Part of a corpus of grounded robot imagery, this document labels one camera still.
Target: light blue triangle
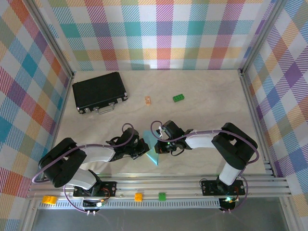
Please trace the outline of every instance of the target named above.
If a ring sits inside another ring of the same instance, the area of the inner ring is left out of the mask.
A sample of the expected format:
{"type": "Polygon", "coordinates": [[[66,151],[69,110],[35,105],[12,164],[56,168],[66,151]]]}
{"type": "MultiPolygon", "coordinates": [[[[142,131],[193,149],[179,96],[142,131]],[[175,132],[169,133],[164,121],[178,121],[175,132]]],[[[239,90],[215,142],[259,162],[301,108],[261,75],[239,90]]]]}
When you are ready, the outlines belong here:
{"type": "Polygon", "coordinates": [[[154,146],[157,143],[157,139],[151,131],[144,131],[143,132],[143,139],[148,144],[150,150],[146,153],[147,156],[158,166],[158,153],[155,152],[154,146]]]}

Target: aluminum frame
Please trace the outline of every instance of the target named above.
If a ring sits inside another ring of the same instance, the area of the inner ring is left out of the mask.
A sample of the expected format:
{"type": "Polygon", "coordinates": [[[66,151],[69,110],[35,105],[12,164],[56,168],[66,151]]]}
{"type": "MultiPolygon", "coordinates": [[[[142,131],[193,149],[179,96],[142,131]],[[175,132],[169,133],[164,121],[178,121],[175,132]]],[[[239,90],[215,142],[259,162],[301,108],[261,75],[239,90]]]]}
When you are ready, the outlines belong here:
{"type": "Polygon", "coordinates": [[[69,94],[70,94],[70,92],[73,88],[74,77],[75,77],[75,74],[73,75],[72,78],[69,79],[68,84],[67,84],[65,99],[64,99],[64,103],[63,103],[62,108],[61,108],[61,113],[60,113],[58,124],[56,125],[56,128],[55,128],[54,139],[53,139],[52,145],[51,145],[52,147],[55,146],[56,138],[57,138],[58,133],[59,133],[59,129],[60,129],[60,125],[61,125],[61,122],[62,122],[63,115],[64,115],[64,111],[65,111],[65,108],[66,108],[66,105],[67,105],[68,97],[69,97],[69,94]]]}
{"type": "Polygon", "coordinates": [[[40,10],[35,4],[34,0],[23,0],[23,3],[25,4],[28,11],[34,18],[40,31],[42,32],[49,46],[51,47],[57,60],[60,62],[61,66],[63,67],[64,71],[66,72],[68,76],[70,76],[70,78],[73,78],[74,71],[72,67],[70,66],[70,64],[68,63],[68,61],[66,60],[65,55],[61,51],[60,46],[58,45],[56,39],[54,38],[52,32],[50,31],[48,24],[46,23],[44,17],[40,13],[40,10]]]}
{"type": "MultiPolygon", "coordinates": [[[[71,202],[77,206],[82,207],[82,199],[72,199],[71,202]]],[[[58,200],[55,205],[43,204],[39,202],[40,209],[71,209],[71,205],[63,200],[58,200]]],[[[142,202],[135,202],[131,199],[113,199],[108,201],[103,206],[106,209],[183,209],[183,208],[220,208],[218,198],[204,198],[204,199],[168,199],[165,201],[143,200],[142,202]]],[[[101,209],[101,207],[92,207],[92,209],[101,209]]]]}
{"type": "MultiPolygon", "coordinates": [[[[270,165],[270,168],[273,171],[273,175],[277,176],[278,172],[277,172],[277,169],[275,168],[273,159],[271,158],[268,143],[266,142],[265,137],[263,135],[262,126],[257,117],[256,107],[254,106],[252,95],[249,91],[249,86],[245,78],[245,73],[244,72],[241,73],[240,70],[239,70],[239,78],[241,80],[241,84],[243,86],[243,91],[246,97],[250,115],[254,123],[255,131],[257,134],[257,139],[259,141],[260,148],[264,155],[263,158],[264,160],[268,161],[268,164],[270,165]]],[[[292,231],[305,230],[303,223],[300,220],[298,211],[296,210],[293,198],[292,197],[280,197],[280,202],[281,202],[283,213],[284,213],[289,229],[292,231]]]]}
{"type": "Polygon", "coordinates": [[[243,65],[242,71],[245,73],[249,70],[250,66],[252,65],[253,61],[255,60],[257,54],[259,53],[263,43],[267,39],[268,35],[270,34],[271,29],[273,28],[277,18],[279,17],[280,13],[282,12],[283,8],[285,7],[288,0],[277,0],[272,12],[269,15],[269,18],[265,22],[265,25],[258,36],[256,44],[252,48],[246,62],[243,65]]]}
{"type": "MultiPolygon", "coordinates": [[[[266,174],[260,175],[245,175],[247,179],[249,192],[248,197],[282,197],[287,198],[291,196],[291,192],[285,178],[274,177],[269,162],[265,162],[267,169],[266,174]]],[[[157,200],[159,192],[165,192],[167,194],[167,200],[174,202],[180,202],[183,199],[193,201],[204,201],[206,199],[213,200],[215,198],[224,198],[224,196],[202,196],[202,190],[199,185],[200,179],[206,178],[208,180],[215,180],[215,175],[151,175],[151,174],[121,174],[115,176],[100,177],[104,181],[117,181],[117,191],[115,198],[110,198],[110,202],[116,201],[131,201],[134,202],[134,196],[136,192],[142,193],[145,201],[157,200]]],[[[73,195],[73,186],[68,185],[66,188],[67,194],[71,197],[73,195]]],[[[34,218],[38,209],[42,209],[41,200],[43,196],[57,196],[58,201],[65,202],[65,196],[62,188],[54,188],[50,183],[34,184],[31,185],[28,193],[28,198],[24,206],[22,214],[25,214],[21,218],[18,230],[31,230],[34,222],[34,218]]],[[[74,202],[80,202],[82,199],[72,198],[74,202]]],[[[111,208],[125,208],[125,206],[114,206],[111,208]]],[[[43,209],[61,209],[48,207],[43,209]]]]}

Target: plaid wallpaper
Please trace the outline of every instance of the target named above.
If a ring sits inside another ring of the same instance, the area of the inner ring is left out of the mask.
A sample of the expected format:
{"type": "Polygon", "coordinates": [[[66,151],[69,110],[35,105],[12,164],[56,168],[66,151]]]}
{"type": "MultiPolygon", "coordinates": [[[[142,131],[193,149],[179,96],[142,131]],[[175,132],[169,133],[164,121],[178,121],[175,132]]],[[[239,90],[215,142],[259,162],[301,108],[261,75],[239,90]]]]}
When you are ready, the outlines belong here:
{"type": "Polygon", "coordinates": [[[238,69],[274,2],[36,0],[71,66],[87,71],[238,69]]]}
{"type": "Polygon", "coordinates": [[[248,71],[280,176],[308,230],[308,0],[289,0],[248,71]]]}
{"type": "Polygon", "coordinates": [[[22,0],[0,0],[0,231],[15,231],[68,77],[22,0]]]}

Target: black bracket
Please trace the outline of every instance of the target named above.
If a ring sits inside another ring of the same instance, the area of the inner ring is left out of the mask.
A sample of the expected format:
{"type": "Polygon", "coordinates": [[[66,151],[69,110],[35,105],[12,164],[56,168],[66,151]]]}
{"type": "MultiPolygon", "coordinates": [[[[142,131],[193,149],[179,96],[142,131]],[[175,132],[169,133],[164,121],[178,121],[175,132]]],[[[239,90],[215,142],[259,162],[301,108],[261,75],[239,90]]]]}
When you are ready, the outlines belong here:
{"type": "Polygon", "coordinates": [[[91,194],[87,190],[81,187],[75,186],[73,196],[74,197],[85,197],[85,196],[96,196],[96,197],[115,197],[116,196],[116,181],[100,181],[97,185],[98,190],[95,194],[91,194]]]}
{"type": "Polygon", "coordinates": [[[97,209],[97,202],[99,201],[93,202],[93,201],[83,200],[82,207],[85,211],[98,212],[100,211],[101,208],[97,209]]]}
{"type": "Polygon", "coordinates": [[[129,155],[135,160],[150,150],[144,139],[139,139],[138,131],[132,128],[126,129],[121,137],[114,137],[110,141],[106,141],[106,143],[112,146],[122,144],[131,137],[132,133],[133,137],[126,145],[114,148],[115,154],[110,162],[122,159],[124,155],[129,155]]]}
{"type": "Polygon", "coordinates": [[[233,210],[236,206],[236,201],[226,201],[225,199],[219,199],[219,204],[220,204],[220,210],[221,211],[226,211],[226,210],[233,210]]]}
{"type": "Polygon", "coordinates": [[[245,188],[242,180],[235,180],[227,192],[219,190],[217,180],[201,181],[203,196],[241,196],[245,195],[245,188]]]}
{"type": "MultiPolygon", "coordinates": [[[[168,120],[166,123],[162,125],[163,131],[168,135],[167,140],[173,140],[181,136],[185,136],[189,134],[193,129],[189,129],[186,132],[184,132],[181,128],[179,128],[173,121],[168,120]]],[[[181,150],[191,150],[191,147],[188,146],[188,144],[185,141],[186,138],[177,140],[175,142],[163,142],[163,141],[157,141],[155,145],[155,152],[158,154],[165,154],[171,152],[175,152],[177,148],[180,148],[181,150]]]]}

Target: floor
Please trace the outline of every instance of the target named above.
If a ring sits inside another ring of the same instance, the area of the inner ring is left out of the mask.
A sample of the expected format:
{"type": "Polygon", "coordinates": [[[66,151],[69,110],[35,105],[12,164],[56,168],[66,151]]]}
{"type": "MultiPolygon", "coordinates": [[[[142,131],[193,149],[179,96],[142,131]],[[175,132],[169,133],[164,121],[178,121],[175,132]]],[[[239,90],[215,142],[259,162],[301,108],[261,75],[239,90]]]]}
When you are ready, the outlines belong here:
{"type": "MultiPolygon", "coordinates": [[[[74,82],[110,72],[77,72],[74,82]]],[[[219,129],[232,122],[256,139],[242,85],[236,70],[202,71],[122,71],[128,100],[118,103],[114,111],[103,115],[95,112],[79,114],[73,91],[70,92],[56,143],[71,137],[78,144],[104,143],[121,135],[124,123],[132,123],[142,136],[154,120],[173,120],[184,131],[219,129]],[[183,101],[172,97],[183,94],[183,101]],[[144,97],[152,105],[146,106],[144,97]]],[[[216,149],[199,148],[173,157],[159,155],[158,166],[143,155],[136,160],[124,158],[111,163],[94,162],[83,165],[104,174],[219,174],[225,164],[216,149]]],[[[264,174],[262,157],[247,167],[244,174],[264,174]]]]}

